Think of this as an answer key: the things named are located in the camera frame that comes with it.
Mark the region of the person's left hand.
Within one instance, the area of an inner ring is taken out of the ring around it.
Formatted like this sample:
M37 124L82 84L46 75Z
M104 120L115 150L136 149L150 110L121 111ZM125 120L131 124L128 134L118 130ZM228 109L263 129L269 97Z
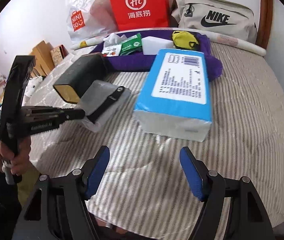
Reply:
M2 172L2 161L11 162L11 174L23 175L31 166L29 154L31 151L31 138L23 138L19 143L17 156L3 143L0 142L0 172Z

